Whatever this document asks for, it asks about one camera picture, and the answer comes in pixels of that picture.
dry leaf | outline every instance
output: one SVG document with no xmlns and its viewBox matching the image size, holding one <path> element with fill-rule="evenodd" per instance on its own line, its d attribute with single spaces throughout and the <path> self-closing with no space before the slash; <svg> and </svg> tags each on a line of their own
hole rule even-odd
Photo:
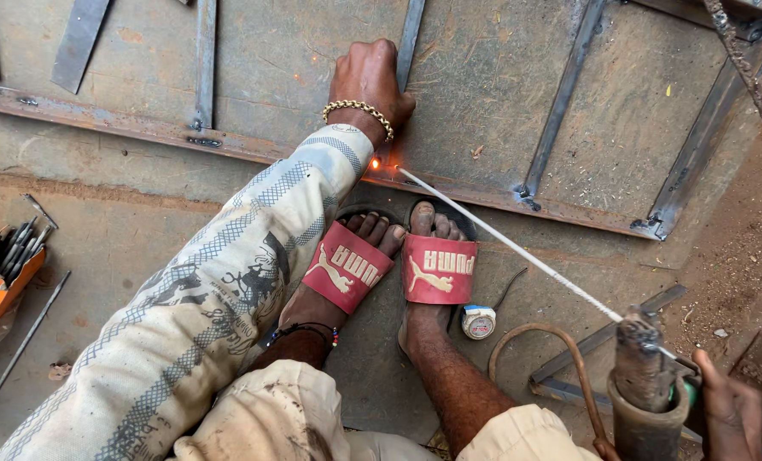
<svg viewBox="0 0 762 461">
<path fill-rule="evenodd" d="M 62 381 L 62 378 L 71 374 L 71 366 L 68 363 L 56 363 L 50 364 L 50 371 L 48 372 L 48 379 L 51 381 Z"/>
</svg>

printed shirt sleeve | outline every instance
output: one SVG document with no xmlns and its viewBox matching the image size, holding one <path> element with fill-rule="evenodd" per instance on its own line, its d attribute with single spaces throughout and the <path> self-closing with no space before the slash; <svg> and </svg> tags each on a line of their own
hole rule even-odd
<svg viewBox="0 0 762 461">
<path fill-rule="evenodd" d="M 255 176 L 108 320 L 0 460 L 166 456 L 241 371 L 372 155 L 358 129 L 329 125 Z"/>
</svg>

toe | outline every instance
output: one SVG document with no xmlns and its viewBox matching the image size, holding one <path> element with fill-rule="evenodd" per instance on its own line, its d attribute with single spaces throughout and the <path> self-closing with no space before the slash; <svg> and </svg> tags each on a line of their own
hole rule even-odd
<svg viewBox="0 0 762 461">
<path fill-rule="evenodd" d="M 367 217 L 364 218 L 364 222 L 358 228 L 358 231 L 355 232 L 355 235 L 366 240 L 369 234 L 371 234 L 375 228 L 375 225 L 378 222 L 378 217 L 380 216 L 377 212 L 370 212 Z"/>
<path fill-rule="evenodd" d="M 375 227 L 373 228 L 372 232 L 369 233 L 369 236 L 366 238 L 367 243 L 370 245 L 377 247 L 379 243 L 381 243 L 381 237 L 383 237 L 384 233 L 386 233 L 386 230 L 389 229 L 389 218 L 386 216 L 381 216 L 381 219 L 378 220 L 377 223 L 375 223 Z"/>
<path fill-rule="evenodd" d="M 381 243 L 378 245 L 378 249 L 388 257 L 395 256 L 395 253 L 398 252 L 400 246 L 404 244 L 405 234 L 406 230 L 403 226 L 397 224 L 390 225 L 381 238 Z"/>
<path fill-rule="evenodd" d="M 361 225 L 364 224 L 364 215 L 353 215 L 350 220 L 346 223 L 346 228 L 350 230 L 353 234 L 358 231 L 358 229 L 361 228 Z"/>
<path fill-rule="evenodd" d="M 410 232 L 416 236 L 429 236 L 434 222 L 435 207 L 429 202 L 421 202 L 415 205 L 412 216 L 409 218 Z"/>
<path fill-rule="evenodd" d="M 436 214 L 435 215 L 435 236 L 438 239 L 445 239 L 449 237 L 449 218 L 447 218 L 447 215 L 445 214 Z"/>
<path fill-rule="evenodd" d="M 460 240 L 460 229 L 454 221 L 449 221 L 449 240 Z"/>
</svg>

gold chain bracelet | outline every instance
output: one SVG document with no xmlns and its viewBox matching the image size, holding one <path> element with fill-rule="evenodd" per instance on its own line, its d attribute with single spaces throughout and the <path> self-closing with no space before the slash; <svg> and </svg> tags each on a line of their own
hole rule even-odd
<svg viewBox="0 0 762 461">
<path fill-rule="evenodd" d="M 369 104 L 366 104 L 365 102 L 359 102 L 359 101 L 335 101 L 330 102 L 324 107 L 324 123 L 327 122 L 327 114 L 330 113 L 330 111 L 333 111 L 335 109 L 340 108 L 354 108 L 354 109 L 360 109 L 362 111 L 367 112 L 369 115 L 375 117 L 378 119 L 378 121 L 381 122 L 381 125 L 383 125 L 384 130 L 386 130 L 386 140 L 384 140 L 385 143 L 388 143 L 389 141 L 392 141 L 392 138 L 394 137 L 392 135 L 392 127 L 389 125 L 389 120 L 386 120 L 386 118 L 383 116 L 383 114 L 377 110 L 375 110 L 374 107 L 370 106 Z"/>
</svg>

foot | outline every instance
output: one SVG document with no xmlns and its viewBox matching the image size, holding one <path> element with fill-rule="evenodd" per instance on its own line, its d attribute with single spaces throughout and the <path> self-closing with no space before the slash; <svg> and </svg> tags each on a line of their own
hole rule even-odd
<svg viewBox="0 0 762 461">
<path fill-rule="evenodd" d="M 446 215 L 435 213 L 435 207 L 429 202 L 415 205 L 409 219 L 410 233 L 416 236 L 432 236 L 447 240 L 467 240 L 454 221 Z M 398 344 L 412 359 L 410 350 L 417 341 L 447 339 L 447 323 L 450 319 L 451 306 L 444 304 L 423 304 L 407 302 L 403 321 L 398 329 Z"/>
<path fill-rule="evenodd" d="M 404 243 L 404 228 L 400 225 L 390 225 L 386 217 L 381 217 L 376 212 L 354 215 L 349 221 L 338 222 L 390 258 L 395 256 Z M 348 317 L 346 312 L 332 301 L 301 283 L 278 318 L 278 328 L 283 330 L 293 323 L 314 321 L 341 330 Z M 325 335 L 332 333 L 332 330 L 325 331 L 323 327 L 313 327 L 322 330 Z"/>
</svg>

